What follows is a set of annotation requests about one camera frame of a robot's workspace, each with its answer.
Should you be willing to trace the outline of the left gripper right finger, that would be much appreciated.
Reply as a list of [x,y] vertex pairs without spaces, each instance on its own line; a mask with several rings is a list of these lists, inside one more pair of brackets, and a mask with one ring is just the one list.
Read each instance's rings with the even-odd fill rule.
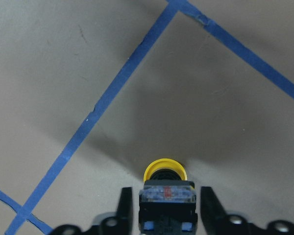
[[275,220],[260,228],[237,213],[227,213],[211,187],[200,189],[200,216],[208,235],[294,235],[294,223]]

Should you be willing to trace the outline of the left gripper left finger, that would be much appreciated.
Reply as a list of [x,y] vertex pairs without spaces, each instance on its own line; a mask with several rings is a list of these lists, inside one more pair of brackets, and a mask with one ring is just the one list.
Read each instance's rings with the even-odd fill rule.
[[86,231],[79,226],[65,224],[53,229],[51,235],[130,235],[133,227],[133,194],[132,188],[121,189],[115,212],[97,215]]

